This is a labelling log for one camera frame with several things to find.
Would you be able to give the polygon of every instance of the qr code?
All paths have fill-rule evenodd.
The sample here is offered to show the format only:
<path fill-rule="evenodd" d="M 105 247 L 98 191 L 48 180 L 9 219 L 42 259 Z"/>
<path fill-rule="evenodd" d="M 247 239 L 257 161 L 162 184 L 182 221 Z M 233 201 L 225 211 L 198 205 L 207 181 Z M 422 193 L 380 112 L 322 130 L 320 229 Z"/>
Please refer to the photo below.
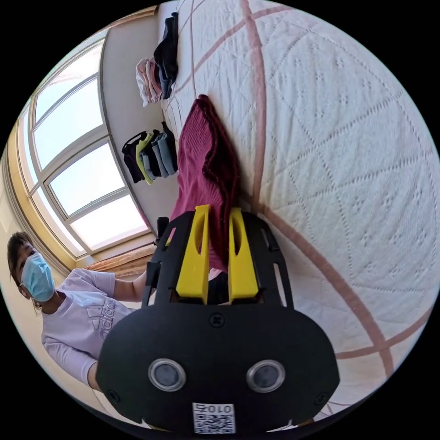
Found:
<path fill-rule="evenodd" d="M 196 434 L 234 434 L 234 405 L 193 403 L 194 432 Z"/>

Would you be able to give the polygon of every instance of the clothing pile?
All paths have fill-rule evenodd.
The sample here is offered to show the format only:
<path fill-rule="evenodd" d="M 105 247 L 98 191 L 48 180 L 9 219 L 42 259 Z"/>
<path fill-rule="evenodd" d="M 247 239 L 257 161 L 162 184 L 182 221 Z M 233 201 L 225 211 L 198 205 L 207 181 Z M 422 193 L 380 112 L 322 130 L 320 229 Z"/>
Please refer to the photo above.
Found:
<path fill-rule="evenodd" d="M 141 59 L 136 66 L 136 81 L 143 101 L 143 107 L 150 102 L 162 99 L 162 89 L 159 83 L 159 67 L 154 60 Z"/>
<path fill-rule="evenodd" d="M 165 20 L 164 36 L 154 51 L 153 59 L 143 58 L 136 66 L 136 81 L 143 107 L 170 97 L 178 72 L 178 40 L 178 13 L 173 12 Z"/>
<path fill-rule="evenodd" d="M 145 180 L 149 185 L 157 177 L 167 178 L 178 170 L 176 142 L 172 131 L 162 122 L 163 132 L 141 132 L 122 147 L 124 162 L 133 183 Z"/>
<path fill-rule="evenodd" d="M 209 207 L 209 265 L 228 271 L 229 215 L 237 203 L 239 164 L 215 108 L 196 99 L 182 128 L 177 157 L 179 194 L 170 220 L 199 205 Z"/>

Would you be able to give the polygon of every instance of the bed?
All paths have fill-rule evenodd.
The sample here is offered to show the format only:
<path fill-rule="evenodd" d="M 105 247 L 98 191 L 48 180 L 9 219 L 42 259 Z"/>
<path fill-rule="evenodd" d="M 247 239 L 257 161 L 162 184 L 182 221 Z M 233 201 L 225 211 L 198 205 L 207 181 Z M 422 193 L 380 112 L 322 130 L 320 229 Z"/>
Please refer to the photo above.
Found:
<path fill-rule="evenodd" d="M 206 94 L 234 142 L 242 203 L 272 227 L 296 309 L 335 349 L 341 383 L 316 419 L 399 367 L 440 286 L 440 164 L 415 104 L 348 35 L 260 0 L 183 0 L 179 74 L 162 101 L 178 138 Z M 163 27 L 159 26 L 161 40 Z"/>

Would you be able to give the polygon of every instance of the window pane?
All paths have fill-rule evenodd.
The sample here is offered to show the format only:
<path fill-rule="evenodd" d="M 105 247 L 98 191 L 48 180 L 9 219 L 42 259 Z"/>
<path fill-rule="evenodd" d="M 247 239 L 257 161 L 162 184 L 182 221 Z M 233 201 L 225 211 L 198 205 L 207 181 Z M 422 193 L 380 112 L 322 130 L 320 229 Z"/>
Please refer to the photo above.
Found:
<path fill-rule="evenodd" d="M 102 125 L 98 82 L 94 79 L 61 103 L 35 130 L 35 148 L 44 168 L 58 153 Z"/>
<path fill-rule="evenodd" d="M 50 184 L 65 213 L 71 215 L 95 200 L 124 187 L 106 143 L 69 166 Z"/>
<path fill-rule="evenodd" d="M 99 69 L 102 43 L 63 69 L 37 98 L 35 120 L 38 121 L 64 94 Z"/>
<path fill-rule="evenodd" d="M 28 136 L 29 108 L 26 110 L 26 113 L 20 119 L 19 127 L 20 127 L 19 142 L 23 143 L 22 146 L 24 150 L 24 157 L 22 155 L 20 156 L 20 165 L 22 166 L 23 177 L 27 189 L 30 191 L 37 183 L 37 176 L 35 174 L 35 170 L 32 165 L 31 152 L 29 149 L 29 136 Z"/>
<path fill-rule="evenodd" d="M 71 226 L 92 249 L 98 249 L 147 230 L 129 195 L 86 214 L 74 221 Z"/>
<path fill-rule="evenodd" d="M 32 196 L 32 200 L 58 240 L 60 240 L 75 257 L 85 254 L 84 248 L 73 238 L 72 234 L 55 214 L 55 211 L 52 209 L 41 188 L 37 189 Z"/>

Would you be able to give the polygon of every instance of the camera lens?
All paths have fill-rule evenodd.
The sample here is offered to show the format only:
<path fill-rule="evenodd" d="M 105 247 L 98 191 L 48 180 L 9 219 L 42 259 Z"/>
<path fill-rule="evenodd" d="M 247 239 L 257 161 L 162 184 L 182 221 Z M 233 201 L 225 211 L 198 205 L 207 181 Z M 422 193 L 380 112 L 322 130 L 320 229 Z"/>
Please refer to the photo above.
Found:
<path fill-rule="evenodd" d="M 270 393 L 284 382 L 284 367 L 274 360 L 264 360 L 252 366 L 246 375 L 247 384 L 257 393 Z"/>
<path fill-rule="evenodd" d="M 171 359 L 156 359 L 148 369 L 151 383 L 162 391 L 177 391 L 186 382 L 185 371 Z"/>

